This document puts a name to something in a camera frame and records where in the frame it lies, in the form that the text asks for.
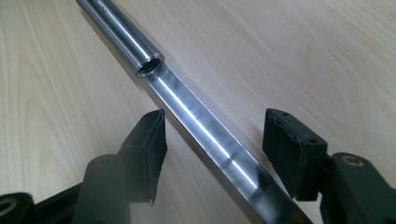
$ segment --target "bolt hole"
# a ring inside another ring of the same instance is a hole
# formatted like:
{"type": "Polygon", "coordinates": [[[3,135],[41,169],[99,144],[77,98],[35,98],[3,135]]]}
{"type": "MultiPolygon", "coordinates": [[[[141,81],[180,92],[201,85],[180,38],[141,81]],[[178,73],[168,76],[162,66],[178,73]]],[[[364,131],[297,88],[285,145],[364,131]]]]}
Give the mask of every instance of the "bolt hole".
{"type": "Polygon", "coordinates": [[[5,198],[0,202],[0,217],[9,213],[17,206],[17,200],[14,198],[5,198]]]}
{"type": "Polygon", "coordinates": [[[343,161],[349,165],[353,165],[353,166],[363,166],[363,161],[359,160],[356,157],[353,156],[345,156],[343,157],[343,161]]]}

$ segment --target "light wood surface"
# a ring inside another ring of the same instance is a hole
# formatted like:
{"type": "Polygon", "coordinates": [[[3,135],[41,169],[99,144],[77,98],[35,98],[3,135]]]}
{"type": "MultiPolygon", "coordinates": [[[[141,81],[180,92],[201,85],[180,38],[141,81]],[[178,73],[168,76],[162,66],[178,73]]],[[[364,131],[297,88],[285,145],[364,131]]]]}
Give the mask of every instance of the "light wood surface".
{"type": "MultiPolygon", "coordinates": [[[[180,78],[269,171],[267,107],[286,110],[329,143],[370,160],[395,188],[396,2],[119,0],[180,78]]],[[[40,202],[116,153],[161,107],[130,78],[75,1],[0,1],[0,195],[40,202]]],[[[156,204],[134,223],[249,223],[167,121],[169,152],[156,204]]],[[[318,203],[299,203],[320,223],[318,203]]]]}

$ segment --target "aluminum tube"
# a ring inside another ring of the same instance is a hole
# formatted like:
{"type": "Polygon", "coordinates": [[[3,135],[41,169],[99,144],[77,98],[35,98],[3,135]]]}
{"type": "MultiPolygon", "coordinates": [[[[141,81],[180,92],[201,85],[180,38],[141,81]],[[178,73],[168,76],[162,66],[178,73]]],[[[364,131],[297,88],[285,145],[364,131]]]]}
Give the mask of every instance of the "aluminum tube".
{"type": "MultiPolygon", "coordinates": [[[[140,69],[145,67],[143,63],[136,63],[135,58],[144,56],[146,49],[141,50],[141,46],[146,48],[152,44],[142,41],[147,39],[123,15],[115,14],[120,11],[113,8],[115,7],[113,4],[107,0],[78,0],[78,3],[98,23],[109,40],[115,42],[114,44],[118,46],[118,50],[128,62],[133,63],[134,66],[140,64],[140,69]],[[126,30],[124,24],[129,24],[128,27],[133,28],[126,30]],[[133,38],[125,38],[125,36],[138,36],[139,41],[142,42],[136,44],[133,38]]],[[[157,59],[159,61],[154,64],[156,66],[153,67],[150,64],[150,74],[144,76],[143,79],[261,219],[266,223],[311,223],[306,214],[289,198],[268,172],[163,63],[163,57],[159,56],[157,59]]]]}
{"type": "Polygon", "coordinates": [[[108,0],[77,0],[138,77],[163,62],[160,51],[108,0]]]}

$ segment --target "metal rod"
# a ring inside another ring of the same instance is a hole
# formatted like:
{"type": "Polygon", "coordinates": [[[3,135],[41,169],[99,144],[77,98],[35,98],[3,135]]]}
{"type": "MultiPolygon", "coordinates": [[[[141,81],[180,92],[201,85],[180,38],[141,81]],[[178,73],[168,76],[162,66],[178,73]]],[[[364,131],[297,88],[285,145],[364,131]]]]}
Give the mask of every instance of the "metal rod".
{"type": "Polygon", "coordinates": [[[111,1],[77,0],[77,2],[103,31],[136,75],[143,77],[150,74],[163,62],[160,51],[111,1]]]}
{"type": "Polygon", "coordinates": [[[132,66],[144,67],[143,61],[136,63],[136,58],[145,58],[147,53],[158,55],[157,59],[160,61],[154,64],[156,66],[151,67],[150,74],[141,77],[158,94],[263,221],[311,223],[275,180],[163,63],[161,53],[155,50],[110,1],[78,0],[78,3],[103,29],[106,36],[114,42],[132,66]],[[132,28],[125,29],[124,24],[129,24],[128,27],[132,28]]]}

